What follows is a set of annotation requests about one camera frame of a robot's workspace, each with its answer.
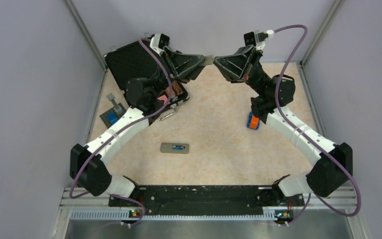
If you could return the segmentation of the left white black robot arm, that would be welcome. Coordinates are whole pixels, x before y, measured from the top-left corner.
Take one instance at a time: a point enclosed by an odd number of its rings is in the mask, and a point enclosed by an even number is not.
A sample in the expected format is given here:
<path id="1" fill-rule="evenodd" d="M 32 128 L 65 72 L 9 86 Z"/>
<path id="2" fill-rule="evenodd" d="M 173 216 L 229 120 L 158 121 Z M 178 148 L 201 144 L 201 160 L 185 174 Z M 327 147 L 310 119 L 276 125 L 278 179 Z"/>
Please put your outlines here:
<path id="1" fill-rule="evenodd" d="M 108 166 L 114 156 L 137 133 L 152 124 L 169 100 L 160 95 L 172 87 L 174 81 L 194 80 L 203 69 L 203 55 L 183 54 L 165 46 L 159 54 L 145 49 L 157 67 L 148 78 L 132 78 L 126 83 L 126 100 L 130 108 L 109 129 L 85 145 L 76 144 L 70 153 L 70 176 L 75 186 L 85 188 L 93 196 L 119 195 L 128 206 L 139 201 L 135 184 L 121 176 L 113 176 Z"/>

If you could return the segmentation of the white remote control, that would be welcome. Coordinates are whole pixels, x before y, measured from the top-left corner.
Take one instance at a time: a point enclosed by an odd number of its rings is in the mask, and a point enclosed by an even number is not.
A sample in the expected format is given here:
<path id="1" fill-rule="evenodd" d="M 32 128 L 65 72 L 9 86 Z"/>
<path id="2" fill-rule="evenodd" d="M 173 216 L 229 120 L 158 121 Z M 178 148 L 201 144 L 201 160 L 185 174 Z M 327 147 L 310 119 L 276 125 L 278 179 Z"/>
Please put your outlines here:
<path id="1" fill-rule="evenodd" d="M 161 143 L 160 151 L 171 154 L 189 154 L 190 146 L 187 143 L 163 142 Z"/>

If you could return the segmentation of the grey remote battery cover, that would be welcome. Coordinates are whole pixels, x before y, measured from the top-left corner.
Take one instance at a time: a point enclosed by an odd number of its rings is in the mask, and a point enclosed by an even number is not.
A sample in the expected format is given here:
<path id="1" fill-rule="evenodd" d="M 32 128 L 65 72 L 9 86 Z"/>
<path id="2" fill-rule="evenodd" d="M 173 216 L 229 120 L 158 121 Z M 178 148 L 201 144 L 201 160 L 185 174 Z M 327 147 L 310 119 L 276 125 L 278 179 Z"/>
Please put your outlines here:
<path id="1" fill-rule="evenodd" d="M 208 55 L 204 57 L 204 61 L 202 62 L 202 65 L 207 66 L 213 64 L 214 56 Z"/>

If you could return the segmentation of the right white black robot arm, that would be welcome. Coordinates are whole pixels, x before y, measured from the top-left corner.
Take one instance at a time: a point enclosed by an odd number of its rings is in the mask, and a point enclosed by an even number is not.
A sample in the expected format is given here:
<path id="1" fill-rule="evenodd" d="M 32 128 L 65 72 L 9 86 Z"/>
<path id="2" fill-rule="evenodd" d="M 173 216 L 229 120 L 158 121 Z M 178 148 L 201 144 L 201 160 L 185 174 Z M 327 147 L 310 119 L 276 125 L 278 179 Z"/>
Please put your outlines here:
<path id="1" fill-rule="evenodd" d="M 258 95 L 251 98 L 253 116 L 282 133 L 312 165 L 309 172 L 284 176 L 275 181 L 272 200 L 285 205 L 292 196 L 314 193 L 328 197 L 349 178 L 336 165 L 352 171 L 353 150 L 347 143 L 336 144 L 300 120 L 287 106 L 293 101 L 295 80 L 284 75 L 270 77 L 262 68 L 261 51 L 254 46 L 241 47 L 233 55 L 217 56 L 213 63 L 230 83 L 245 83 Z"/>

